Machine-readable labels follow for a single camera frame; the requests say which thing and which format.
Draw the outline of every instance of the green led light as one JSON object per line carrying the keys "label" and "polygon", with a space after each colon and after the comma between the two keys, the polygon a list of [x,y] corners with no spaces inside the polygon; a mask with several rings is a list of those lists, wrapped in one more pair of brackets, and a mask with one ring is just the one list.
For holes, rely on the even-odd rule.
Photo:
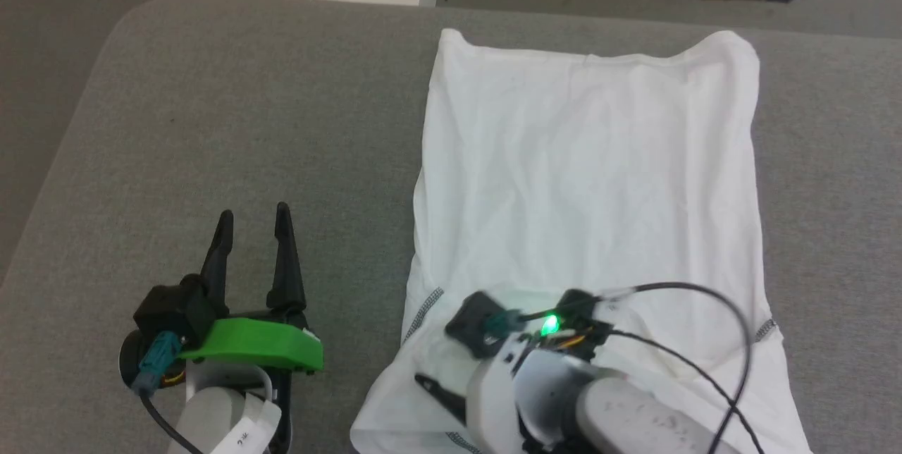
{"label": "green led light", "polygon": [[550,317],[548,317],[547,320],[545,320],[545,323],[542,324],[542,330],[539,331],[539,334],[541,334],[542,336],[547,336],[550,334],[554,334],[560,328],[561,328],[561,324],[557,320],[557,317],[554,315],[551,315]]}

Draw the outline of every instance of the teal connector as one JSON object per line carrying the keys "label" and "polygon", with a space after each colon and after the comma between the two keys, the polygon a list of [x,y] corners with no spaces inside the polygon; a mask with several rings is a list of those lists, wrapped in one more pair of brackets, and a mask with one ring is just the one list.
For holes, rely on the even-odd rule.
{"label": "teal connector", "polygon": [[136,394],[154,394],[160,387],[160,380],[168,368],[181,352],[181,342],[178,335],[172,331],[164,330],[156,336],[151,347],[147,349],[141,364],[140,371],[135,382],[132,382],[132,390]]}
{"label": "teal connector", "polygon": [[521,321],[521,310],[509,309],[498,313],[483,322],[483,332],[493,338],[505,339],[512,332],[518,332],[526,328],[526,322]]}

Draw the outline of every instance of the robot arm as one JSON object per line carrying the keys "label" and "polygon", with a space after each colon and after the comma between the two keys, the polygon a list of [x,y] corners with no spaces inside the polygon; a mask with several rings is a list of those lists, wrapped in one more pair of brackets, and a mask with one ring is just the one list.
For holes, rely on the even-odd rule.
{"label": "robot arm", "polygon": [[[289,207],[276,210],[279,249],[267,309],[231,313],[225,303],[233,217],[225,211],[200,274],[157,286],[135,312],[119,370],[158,425],[170,454],[284,454],[291,444],[292,374],[322,370],[323,348],[309,330]],[[184,384],[186,405],[173,428],[149,397]],[[259,395],[254,389],[264,390]]]}
{"label": "robot arm", "polygon": [[[544,332],[525,332],[519,312],[474,293],[445,328],[482,359],[467,396],[449,395],[423,374],[416,382],[445,407],[465,400],[465,415],[455,416],[485,454],[738,454],[685,413],[632,386],[626,374],[589,363],[613,327],[593,320],[597,300],[590,297],[568,290],[558,304],[576,305],[560,310],[561,326],[589,334],[561,349]],[[505,326],[509,333],[498,338]]]}

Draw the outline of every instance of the black cable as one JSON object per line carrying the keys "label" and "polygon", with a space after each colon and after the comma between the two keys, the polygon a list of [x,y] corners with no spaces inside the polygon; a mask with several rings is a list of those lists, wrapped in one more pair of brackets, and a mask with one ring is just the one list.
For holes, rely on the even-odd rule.
{"label": "black cable", "polygon": [[147,412],[154,418],[154,421],[166,431],[166,434],[168,434],[172,440],[177,441],[178,445],[183,446],[190,454],[203,454],[199,448],[195,447],[194,444],[187,440],[187,438],[181,436],[180,432],[176,431],[176,429],[160,415],[160,412],[158,412],[154,404],[151,403],[151,396],[148,396],[146,392],[141,392],[141,403],[144,403],[144,408],[146,408]]}
{"label": "black cable", "polygon": [[[621,336],[622,338],[634,339],[635,341],[640,341],[642,343],[645,343],[646,345],[651,345],[651,347],[657,348],[658,350],[667,352],[667,354],[673,355],[673,357],[676,357],[677,359],[683,361],[683,363],[688,365],[690,368],[693,368],[694,370],[696,370],[697,373],[701,374],[701,376],[703,378],[705,378],[705,380],[708,380],[708,383],[712,384],[712,386],[715,387],[715,390],[717,391],[717,393],[721,394],[721,396],[724,397],[724,399],[727,400],[727,402],[730,403],[730,405],[732,405],[732,403],[734,403],[734,401],[731,399],[731,397],[728,396],[727,392],[724,390],[724,387],[719,386],[719,384],[717,382],[715,382],[715,380],[708,373],[705,373],[705,370],[702,370],[702,368],[699,367],[698,364],[693,363],[692,361],[690,361],[689,359],[687,359],[686,357],[681,355],[676,350],[674,350],[672,348],[667,348],[664,345],[661,345],[660,343],[658,343],[657,341],[654,341],[653,339],[642,338],[642,336],[639,336],[632,332],[624,332],[622,330],[613,329],[611,331],[610,335],[611,336]],[[761,444],[760,444],[760,442],[758,442],[758,435],[755,434],[754,429],[751,428],[751,424],[748,423],[748,421],[746,421],[745,415],[742,415],[742,411],[740,409],[738,409],[738,407],[736,408],[736,416],[739,417],[740,422],[742,422],[742,427],[745,428],[745,431],[747,431],[748,435],[751,437],[751,442],[753,442],[755,444],[755,450],[758,451],[758,454],[764,454],[764,448],[761,448]]]}
{"label": "black cable", "polygon": [[[742,361],[742,377],[740,379],[739,386],[736,388],[736,392],[734,397],[732,397],[732,401],[730,402],[730,409],[724,415],[724,419],[721,421],[721,425],[717,428],[715,432],[715,437],[711,441],[711,446],[708,447],[708,454],[715,454],[717,450],[717,446],[719,442],[721,442],[721,438],[724,437],[724,431],[727,429],[727,425],[730,423],[730,419],[732,415],[736,412],[736,403],[739,402],[739,399],[742,396],[742,392],[745,390],[745,384],[748,382],[748,373],[751,370],[751,343],[753,342],[753,338],[751,338],[751,329],[748,328],[748,323],[745,321],[745,317],[742,315],[741,310],[738,306],[736,306],[731,300],[727,299],[724,294],[719,293],[717,290],[712,290],[706,287],[702,287],[700,285],[692,284],[692,283],[680,283],[679,281],[665,281],[664,283],[648,283],[645,285],[638,285],[638,287],[634,287],[634,291],[636,293],[641,293],[641,291],[652,291],[652,290],[692,290],[697,291],[697,293],[703,293],[705,295],[714,297],[716,300],[724,303],[724,306],[730,309],[730,312],[734,314],[736,319],[739,322],[740,329],[742,331],[742,340],[744,342],[744,351],[743,361]],[[595,297],[587,297],[587,299],[582,300],[574,300],[573,302],[562,304],[557,307],[553,307],[553,309],[546,309],[544,312],[531,313],[529,315],[521,315],[519,319],[522,321],[536,320],[541,319],[550,315],[555,315],[557,312],[561,312],[562,310],[573,309],[576,306],[583,306],[587,303],[595,303],[600,302],[602,300],[606,300],[608,297],[603,295],[596,295]]]}
{"label": "black cable", "polygon": [[640,285],[636,287],[637,293],[641,291],[652,291],[652,290],[693,290],[697,291],[697,293],[703,293],[705,295],[714,297],[716,300],[724,303],[724,306],[730,309],[730,312],[734,314],[737,322],[739,323],[740,329],[742,331],[742,340],[745,345],[745,349],[742,350],[742,377],[739,381],[739,386],[736,387],[736,393],[734,394],[734,398],[730,402],[730,409],[724,415],[724,419],[721,421],[721,426],[717,428],[717,432],[715,432],[715,437],[711,440],[711,447],[708,448],[708,454],[715,454],[717,450],[717,446],[719,442],[721,442],[721,438],[724,435],[724,431],[727,429],[727,425],[730,423],[730,419],[732,415],[734,415],[736,410],[736,405],[739,403],[739,399],[742,397],[742,392],[745,390],[745,384],[748,382],[748,373],[751,371],[751,344],[753,344],[753,338],[751,338],[751,329],[748,328],[748,322],[745,321],[745,317],[742,315],[741,310],[738,306],[727,299],[724,294],[719,293],[717,290],[712,290],[706,287],[702,287],[700,285],[692,284],[692,283],[649,283],[647,285]]}

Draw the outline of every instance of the gray table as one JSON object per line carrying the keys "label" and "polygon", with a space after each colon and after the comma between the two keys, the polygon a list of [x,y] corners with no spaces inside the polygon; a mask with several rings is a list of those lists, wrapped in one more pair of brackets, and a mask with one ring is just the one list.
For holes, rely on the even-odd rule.
{"label": "gray table", "polygon": [[[304,0],[162,0],[118,25],[0,288],[0,451],[162,452],[116,371],[149,286],[199,270],[235,211],[228,302],[264,303],[293,208],[326,371],[296,379],[295,452],[348,449],[400,342],[412,190],[442,27],[497,47],[671,55],[712,27]],[[767,295],[816,452],[902,442],[902,42],[739,30]],[[158,393],[177,417],[181,390]]]}

